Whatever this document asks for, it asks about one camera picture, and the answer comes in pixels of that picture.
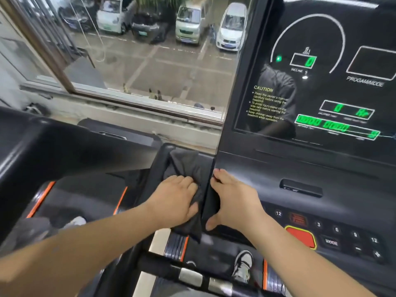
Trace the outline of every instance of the black car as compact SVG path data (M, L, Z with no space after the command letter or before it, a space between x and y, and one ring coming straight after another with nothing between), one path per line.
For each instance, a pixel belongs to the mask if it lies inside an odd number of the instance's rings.
M97 27L96 12L99 5L94 0L73 0L71 5L59 11L59 15L67 26L76 31L88 31Z
M150 43L165 41L175 19L174 9L165 0L157 0L156 5L139 6L131 21L132 33Z

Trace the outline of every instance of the left hand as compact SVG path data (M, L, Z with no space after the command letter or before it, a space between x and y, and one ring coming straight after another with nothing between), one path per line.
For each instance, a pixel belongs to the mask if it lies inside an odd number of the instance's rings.
M198 186L191 177L171 176L158 185L144 203L158 222L158 229L171 228L190 220L198 212L198 203L190 206Z

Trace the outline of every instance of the parking lot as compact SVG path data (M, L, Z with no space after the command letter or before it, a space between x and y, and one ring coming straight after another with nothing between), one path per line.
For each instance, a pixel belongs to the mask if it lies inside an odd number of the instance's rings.
M213 0L213 24L220 24L231 0ZM176 43L172 29L165 42L140 42L131 31L112 35L95 31L72 34L78 47L88 50L109 89L148 95L161 91L164 99L223 111L237 66L237 54L223 52L207 35L200 46Z

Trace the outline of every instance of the parked car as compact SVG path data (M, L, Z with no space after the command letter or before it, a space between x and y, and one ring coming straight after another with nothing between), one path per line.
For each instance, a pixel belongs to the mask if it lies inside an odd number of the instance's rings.
M246 29L247 8L242 3L231 3L224 12L217 32L216 46L219 49L238 51Z
M175 11L165 0L158 0L156 5L139 6L131 23L132 34L151 44L165 41L174 22Z
M182 4L176 19L176 40L200 44L200 38L212 20L213 0L188 0Z
M72 30L87 31L94 28L99 5L94 0L74 0L59 16Z
M98 28L125 34L136 9L136 0L102 0L96 16Z
M32 2L32 0L18 0L22 7L25 8L27 13L31 16L35 15L37 17L44 17L45 15L42 13L41 8L36 4L36 2ZM49 0L51 5L55 9L55 12L58 14L65 8L67 8L72 0ZM46 0L41 0L42 4L44 5L45 10L50 17L54 17L54 13L50 9Z

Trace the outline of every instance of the black towel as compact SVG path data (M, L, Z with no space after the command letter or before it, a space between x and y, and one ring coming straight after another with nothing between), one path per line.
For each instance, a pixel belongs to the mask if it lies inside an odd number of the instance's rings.
M172 175L190 176L194 182L198 185L194 197L191 200L191 204L198 202L198 213L193 216L186 223L174 227L172 230L183 236L189 235L192 239L198 243L201 242L202 226L201 226L201 206L204 200L204 193L202 191L201 181L201 167L198 162L198 151L189 150L173 150L170 152L170 163L164 173L164 179L167 179Z

